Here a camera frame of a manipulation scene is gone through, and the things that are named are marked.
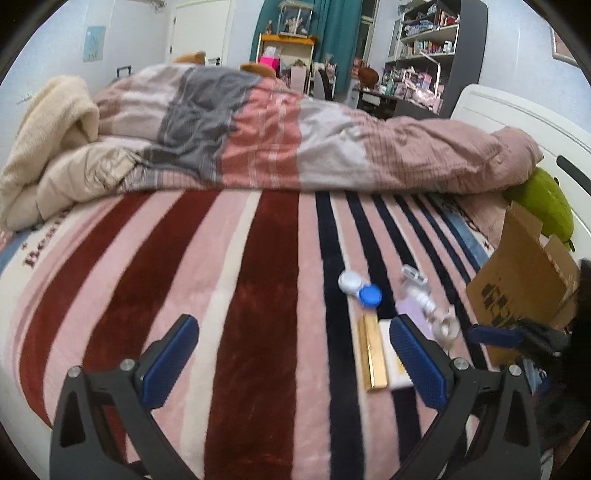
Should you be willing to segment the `gold rectangular box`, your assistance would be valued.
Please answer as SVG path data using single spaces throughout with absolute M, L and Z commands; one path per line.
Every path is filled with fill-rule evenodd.
M 358 321 L 363 388 L 385 389 L 389 385 L 382 335 L 376 314 L 365 313 Z

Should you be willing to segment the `dark bookshelf with items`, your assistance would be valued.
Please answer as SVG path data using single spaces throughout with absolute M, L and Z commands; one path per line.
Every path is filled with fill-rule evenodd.
M 449 118 L 465 87 L 480 80 L 488 30 L 482 1 L 403 1 L 389 57 L 356 107 L 381 119 Z

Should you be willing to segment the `yellow wooden shelf unit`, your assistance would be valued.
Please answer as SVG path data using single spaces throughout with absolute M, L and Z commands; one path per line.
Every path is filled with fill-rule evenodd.
M 280 75 L 276 76 L 288 87 L 308 94 L 314 52 L 315 37 L 259 34 L 256 61 L 259 62 L 260 56 L 280 58 Z

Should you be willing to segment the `white door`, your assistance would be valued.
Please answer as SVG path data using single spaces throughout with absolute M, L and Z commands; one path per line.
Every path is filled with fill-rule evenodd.
M 178 3 L 171 15 L 167 61 L 204 54 L 209 66 L 221 66 L 231 1 L 185 1 Z

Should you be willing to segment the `striped fleece bed blanket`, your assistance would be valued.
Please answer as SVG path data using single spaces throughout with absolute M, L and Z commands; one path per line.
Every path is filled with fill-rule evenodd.
M 414 390 L 363 388 L 353 270 L 396 315 L 402 268 L 475 320 L 489 246 L 438 196 L 187 191 L 82 205 L 1 250 L 1 423 L 49 474 L 69 368 L 137 358 L 183 314 L 197 348 L 155 419 L 201 479 L 388 479 L 434 419 Z

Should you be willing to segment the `green plush pillow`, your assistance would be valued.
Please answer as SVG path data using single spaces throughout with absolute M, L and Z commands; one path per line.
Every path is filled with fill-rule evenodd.
M 518 203 L 542 223 L 542 235 L 556 236 L 571 252 L 574 218 L 571 206 L 556 178 L 536 167 L 531 177 L 503 192 L 508 204 Z

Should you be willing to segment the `white bed headboard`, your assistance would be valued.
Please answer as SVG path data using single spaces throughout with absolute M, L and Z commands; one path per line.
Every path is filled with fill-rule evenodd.
M 590 257 L 590 133 L 532 101 L 481 85 L 470 85 L 460 95 L 454 120 L 488 133 L 505 126 L 525 131 L 539 145 L 540 167 L 558 180 L 574 219 L 573 257 Z

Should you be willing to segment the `teal curtain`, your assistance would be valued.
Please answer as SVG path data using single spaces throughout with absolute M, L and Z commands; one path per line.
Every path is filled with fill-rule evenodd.
M 362 20 L 362 0 L 317 0 L 311 18 L 311 34 L 318 37 L 315 61 L 327 54 L 337 64 L 336 94 L 346 94 L 356 54 L 356 41 Z

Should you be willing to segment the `blue wall poster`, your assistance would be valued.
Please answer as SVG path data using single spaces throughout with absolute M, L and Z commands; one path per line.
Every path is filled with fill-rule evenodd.
M 101 61 L 105 42 L 105 26 L 88 26 L 85 33 L 82 61 L 84 63 Z

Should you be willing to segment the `blue white contact lens case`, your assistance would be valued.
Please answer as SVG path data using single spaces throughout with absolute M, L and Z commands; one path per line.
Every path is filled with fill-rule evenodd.
M 338 285 L 343 293 L 356 298 L 365 308 L 377 309 L 383 301 L 381 289 L 352 270 L 339 274 Z

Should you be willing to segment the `brown cardboard box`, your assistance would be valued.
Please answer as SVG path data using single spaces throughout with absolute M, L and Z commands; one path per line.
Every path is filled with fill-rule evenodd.
M 542 222 L 513 203 L 496 251 L 467 286 L 481 325 L 508 329 L 528 318 L 556 330 L 576 313 L 580 270 L 561 240 L 542 235 Z

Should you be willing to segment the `clear plastic pump bottle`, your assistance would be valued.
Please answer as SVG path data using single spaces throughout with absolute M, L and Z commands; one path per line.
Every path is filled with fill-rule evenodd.
M 416 268 L 405 264 L 401 268 L 401 273 L 403 291 L 419 306 L 426 321 L 431 325 L 434 340 L 449 351 L 461 333 L 455 308 L 444 308 L 435 301 L 428 278 Z

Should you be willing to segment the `cream fluffy blanket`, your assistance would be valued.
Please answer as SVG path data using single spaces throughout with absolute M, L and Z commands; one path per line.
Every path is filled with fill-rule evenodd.
M 1 229 L 18 232 L 67 208 L 112 194 L 140 162 L 98 140 L 99 108 L 86 82 L 50 79 L 22 117 L 1 171 Z

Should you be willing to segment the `pink grey patchwork quilt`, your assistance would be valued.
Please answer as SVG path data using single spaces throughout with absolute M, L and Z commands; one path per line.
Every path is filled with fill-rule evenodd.
M 98 137 L 133 151 L 124 191 L 502 191 L 542 160 L 535 140 L 449 119 L 377 119 L 238 70 L 160 64 L 95 96 Z

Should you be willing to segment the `pink gift bag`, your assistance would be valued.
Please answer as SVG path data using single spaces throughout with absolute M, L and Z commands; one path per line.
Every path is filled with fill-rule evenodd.
M 270 56 L 260 56 L 259 57 L 259 64 L 266 65 L 273 69 L 276 75 L 280 75 L 280 58 L 270 57 Z

